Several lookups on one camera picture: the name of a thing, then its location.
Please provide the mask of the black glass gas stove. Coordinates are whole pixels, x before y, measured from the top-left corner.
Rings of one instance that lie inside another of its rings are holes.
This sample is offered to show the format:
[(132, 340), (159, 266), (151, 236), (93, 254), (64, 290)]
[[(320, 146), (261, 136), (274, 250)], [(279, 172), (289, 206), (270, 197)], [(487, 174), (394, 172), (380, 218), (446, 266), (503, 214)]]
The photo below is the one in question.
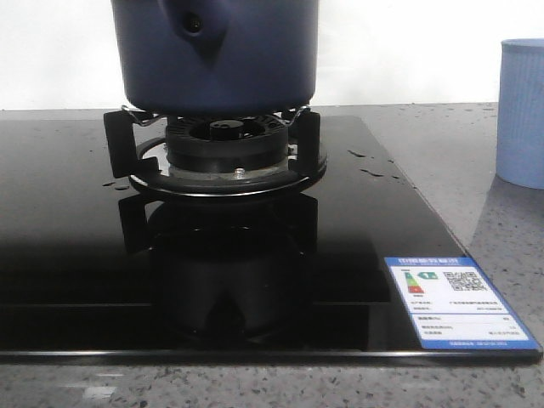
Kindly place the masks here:
[(536, 340), (422, 347), (385, 258), (470, 256), (359, 118), (324, 117), (321, 134), (316, 186), (202, 205), (114, 180), (101, 120), (2, 121), (2, 361), (540, 360)]

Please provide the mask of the light blue plastic cup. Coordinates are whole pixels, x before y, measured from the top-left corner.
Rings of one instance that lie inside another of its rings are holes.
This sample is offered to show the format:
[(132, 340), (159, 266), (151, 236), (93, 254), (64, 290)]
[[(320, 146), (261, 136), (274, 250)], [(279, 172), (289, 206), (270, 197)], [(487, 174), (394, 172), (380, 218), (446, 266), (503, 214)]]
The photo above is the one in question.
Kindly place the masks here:
[(543, 40), (501, 42), (496, 175), (543, 188)]

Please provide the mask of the black metal pot support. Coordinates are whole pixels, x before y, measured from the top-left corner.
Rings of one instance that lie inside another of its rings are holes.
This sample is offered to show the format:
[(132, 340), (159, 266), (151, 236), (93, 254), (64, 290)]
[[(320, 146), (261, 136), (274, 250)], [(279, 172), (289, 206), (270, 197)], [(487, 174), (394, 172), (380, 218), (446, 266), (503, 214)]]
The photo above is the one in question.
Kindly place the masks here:
[(286, 158), (255, 170), (239, 167), (232, 173), (184, 170), (167, 160), (166, 127), (186, 117), (167, 116), (161, 137), (138, 144), (133, 128), (146, 127), (161, 116), (127, 107), (104, 115), (110, 164), (115, 178), (127, 177), (139, 190), (188, 197), (257, 196), (283, 190), (303, 190), (316, 183), (326, 170), (326, 153), (320, 144), (320, 115), (307, 106), (271, 116), (288, 131)]

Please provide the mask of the blue energy label sticker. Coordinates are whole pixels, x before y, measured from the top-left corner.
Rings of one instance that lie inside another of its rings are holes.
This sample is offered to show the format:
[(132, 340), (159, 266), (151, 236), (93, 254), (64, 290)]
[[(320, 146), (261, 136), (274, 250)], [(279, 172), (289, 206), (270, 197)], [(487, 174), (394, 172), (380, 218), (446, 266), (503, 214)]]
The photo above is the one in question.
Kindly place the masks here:
[(537, 349), (472, 258), (386, 257), (425, 349)]

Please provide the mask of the black round gas burner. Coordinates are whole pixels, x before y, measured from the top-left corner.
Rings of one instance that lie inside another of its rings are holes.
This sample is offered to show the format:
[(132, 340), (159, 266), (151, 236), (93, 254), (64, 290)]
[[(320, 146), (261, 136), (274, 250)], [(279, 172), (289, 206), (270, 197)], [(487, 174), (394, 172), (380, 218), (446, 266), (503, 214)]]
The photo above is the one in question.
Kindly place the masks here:
[(288, 131), (271, 116), (186, 117), (166, 127), (167, 160), (202, 173), (255, 170), (283, 161)]

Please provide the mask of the dark blue cooking pot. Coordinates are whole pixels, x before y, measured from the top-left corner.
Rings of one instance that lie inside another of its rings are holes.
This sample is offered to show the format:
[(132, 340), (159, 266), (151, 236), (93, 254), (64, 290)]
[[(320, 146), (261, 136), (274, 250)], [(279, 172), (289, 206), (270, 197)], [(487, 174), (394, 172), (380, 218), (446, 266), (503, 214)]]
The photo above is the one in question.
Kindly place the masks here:
[(316, 1), (114, 1), (127, 100), (179, 116), (273, 113), (315, 92)]

